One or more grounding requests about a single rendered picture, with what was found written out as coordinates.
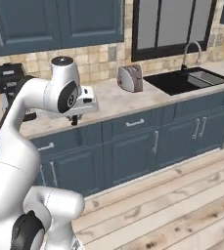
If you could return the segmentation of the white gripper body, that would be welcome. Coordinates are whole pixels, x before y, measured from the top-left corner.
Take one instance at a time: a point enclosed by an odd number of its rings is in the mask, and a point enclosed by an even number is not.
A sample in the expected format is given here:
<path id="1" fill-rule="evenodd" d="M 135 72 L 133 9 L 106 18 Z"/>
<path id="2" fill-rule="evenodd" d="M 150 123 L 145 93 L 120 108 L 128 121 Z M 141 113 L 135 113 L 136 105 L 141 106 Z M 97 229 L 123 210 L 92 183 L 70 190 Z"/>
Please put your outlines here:
<path id="1" fill-rule="evenodd" d="M 84 105 L 75 105 L 65 113 L 57 113 L 58 117 L 72 117 L 74 115 L 81 116 L 87 113 L 96 112 L 99 110 L 98 103 L 88 103 Z"/>

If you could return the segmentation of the blue drawer front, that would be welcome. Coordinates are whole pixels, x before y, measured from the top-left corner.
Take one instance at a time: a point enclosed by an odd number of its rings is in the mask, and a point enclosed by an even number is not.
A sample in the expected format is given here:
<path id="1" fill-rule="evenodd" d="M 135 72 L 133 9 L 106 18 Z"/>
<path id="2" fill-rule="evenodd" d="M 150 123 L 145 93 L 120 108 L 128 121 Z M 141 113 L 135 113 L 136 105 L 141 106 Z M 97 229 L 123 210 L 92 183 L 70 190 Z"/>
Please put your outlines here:
<path id="1" fill-rule="evenodd" d="M 34 138 L 31 141 L 37 148 L 54 143 L 54 148 L 41 150 L 41 155 L 61 153 L 83 146 L 95 146 L 102 142 L 102 126 L 100 123 L 96 123 L 75 127 L 71 130 Z"/>
<path id="2" fill-rule="evenodd" d="M 151 127 L 159 127 L 161 123 L 162 108 L 154 108 L 144 110 L 132 114 L 127 114 L 121 117 L 116 117 L 103 122 L 103 140 L 108 142 L 120 136 L 125 136 L 131 133 L 136 133 Z M 126 127 L 125 122 L 139 121 L 141 118 L 145 119 L 144 124 L 133 127 Z"/>

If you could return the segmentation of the blue base cupboard door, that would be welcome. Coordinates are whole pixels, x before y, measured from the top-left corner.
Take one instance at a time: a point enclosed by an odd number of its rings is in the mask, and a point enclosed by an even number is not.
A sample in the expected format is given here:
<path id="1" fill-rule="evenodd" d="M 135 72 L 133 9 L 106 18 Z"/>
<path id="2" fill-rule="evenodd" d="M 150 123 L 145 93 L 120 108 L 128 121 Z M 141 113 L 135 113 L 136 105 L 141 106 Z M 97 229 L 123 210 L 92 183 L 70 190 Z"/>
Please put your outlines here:
<path id="1" fill-rule="evenodd" d="M 207 117 L 202 138 L 199 132 L 202 129 L 202 118 Z M 204 152 L 221 147 L 224 141 L 224 108 L 219 108 L 200 117 L 200 127 L 194 142 L 193 154 L 199 155 Z"/>
<path id="2" fill-rule="evenodd" d="M 104 144 L 105 187 L 112 188 L 155 170 L 156 129 L 133 133 Z"/>
<path id="3" fill-rule="evenodd" d="M 187 158 L 196 127 L 196 119 L 190 118 L 174 122 L 161 128 L 157 145 L 156 165 L 158 169 Z"/>
<path id="4" fill-rule="evenodd" d="M 54 161 L 58 186 L 89 196 L 104 189 L 103 151 L 88 146 L 57 155 Z"/>

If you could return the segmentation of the silver toaster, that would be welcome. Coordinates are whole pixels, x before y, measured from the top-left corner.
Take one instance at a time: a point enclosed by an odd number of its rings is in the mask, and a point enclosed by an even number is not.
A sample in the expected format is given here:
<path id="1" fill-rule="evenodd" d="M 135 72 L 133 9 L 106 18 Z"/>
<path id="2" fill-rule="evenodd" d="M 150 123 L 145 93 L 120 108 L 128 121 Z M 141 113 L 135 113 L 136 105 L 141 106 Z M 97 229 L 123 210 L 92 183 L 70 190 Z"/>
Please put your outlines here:
<path id="1" fill-rule="evenodd" d="M 120 66 L 117 73 L 117 85 L 127 92 L 142 92 L 143 76 L 141 66 L 138 64 Z"/>

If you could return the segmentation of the black coffee machine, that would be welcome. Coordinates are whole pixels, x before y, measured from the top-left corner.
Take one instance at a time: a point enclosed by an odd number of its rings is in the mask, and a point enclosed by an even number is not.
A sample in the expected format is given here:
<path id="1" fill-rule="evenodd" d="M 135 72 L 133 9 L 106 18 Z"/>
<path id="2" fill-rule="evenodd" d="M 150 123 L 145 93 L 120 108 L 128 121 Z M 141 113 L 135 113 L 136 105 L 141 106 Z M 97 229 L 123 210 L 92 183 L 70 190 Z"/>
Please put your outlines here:
<path id="1" fill-rule="evenodd" d="M 0 97 L 2 111 L 5 111 L 14 99 L 19 81 L 25 77 L 21 63 L 3 63 L 0 65 Z"/>

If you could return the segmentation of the black sink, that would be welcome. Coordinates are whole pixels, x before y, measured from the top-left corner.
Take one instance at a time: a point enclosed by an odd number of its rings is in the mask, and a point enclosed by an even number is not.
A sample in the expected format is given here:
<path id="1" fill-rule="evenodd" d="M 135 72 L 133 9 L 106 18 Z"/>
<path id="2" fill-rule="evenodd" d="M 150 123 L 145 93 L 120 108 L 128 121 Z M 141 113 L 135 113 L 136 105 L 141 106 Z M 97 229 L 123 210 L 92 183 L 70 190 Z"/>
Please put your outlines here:
<path id="1" fill-rule="evenodd" d="M 200 66 L 144 76 L 143 79 L 169 96 L 224 84 L 224 76 Z"/>

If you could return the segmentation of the blue panel under sink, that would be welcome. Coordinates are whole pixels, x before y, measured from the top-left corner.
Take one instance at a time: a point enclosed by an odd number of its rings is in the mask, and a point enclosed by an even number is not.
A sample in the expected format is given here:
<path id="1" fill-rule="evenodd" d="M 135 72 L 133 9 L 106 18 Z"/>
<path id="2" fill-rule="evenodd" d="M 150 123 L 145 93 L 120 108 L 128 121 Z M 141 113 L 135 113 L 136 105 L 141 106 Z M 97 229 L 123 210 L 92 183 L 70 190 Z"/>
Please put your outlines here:
<path id="1" fill-rule="evenodd" d="M 178 120 L 185 117 L 190 117 L 198 113 L 220 107 L 223 104 L 224 92 L 187 100 L 176 105 L 174 119 Z"/>

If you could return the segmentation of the black framed window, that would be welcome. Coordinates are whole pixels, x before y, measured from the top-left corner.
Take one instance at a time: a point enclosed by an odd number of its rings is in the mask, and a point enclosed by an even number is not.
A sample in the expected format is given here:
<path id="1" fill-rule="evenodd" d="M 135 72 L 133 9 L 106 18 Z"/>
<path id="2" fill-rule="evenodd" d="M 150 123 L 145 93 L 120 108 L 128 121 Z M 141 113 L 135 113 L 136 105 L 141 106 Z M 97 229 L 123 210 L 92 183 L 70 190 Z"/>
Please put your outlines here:
<path id="1" fill-rule="evenodd" d="M 217 0 L 134 0 L 131 61 L 183 55 L 189 42 L 207 49 Z"/>

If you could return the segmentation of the grey wall socket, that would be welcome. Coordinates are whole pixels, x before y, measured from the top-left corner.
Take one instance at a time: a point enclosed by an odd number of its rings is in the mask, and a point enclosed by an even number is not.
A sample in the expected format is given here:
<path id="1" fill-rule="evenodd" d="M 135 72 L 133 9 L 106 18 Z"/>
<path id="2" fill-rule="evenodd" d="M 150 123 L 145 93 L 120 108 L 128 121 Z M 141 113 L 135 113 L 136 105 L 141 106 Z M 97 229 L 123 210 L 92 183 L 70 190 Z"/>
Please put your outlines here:
<path id="1" fill-rule="evenodd" d="M 208 46 L 209 47 L 221 46 L 223 43 L 223 38 L 224 35 L 222 33 L 211 34 L 209 36 Z"/>
<path id="2" fill-rule="evenodd" d="M 116 61 L 116 47 L 115 46 L 109 47 L 109 61 L 110 62 Z"/>

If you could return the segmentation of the blue wall cupboard door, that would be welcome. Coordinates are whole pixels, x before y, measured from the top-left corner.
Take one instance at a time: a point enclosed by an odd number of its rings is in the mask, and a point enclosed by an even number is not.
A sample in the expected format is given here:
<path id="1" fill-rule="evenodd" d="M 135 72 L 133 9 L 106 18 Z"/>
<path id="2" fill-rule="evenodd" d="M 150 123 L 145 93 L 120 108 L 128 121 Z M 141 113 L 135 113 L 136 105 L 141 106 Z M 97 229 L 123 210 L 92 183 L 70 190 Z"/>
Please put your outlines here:
<path id="1" fill-rule="evenodd" d="M 125 0 L 57 0 L 63 48 L 124 40 Z"/>
<path id="2" fill-rule="evenodd" d="M 57 0 L 0 0 L 0 56 L 61 47 Z"/>

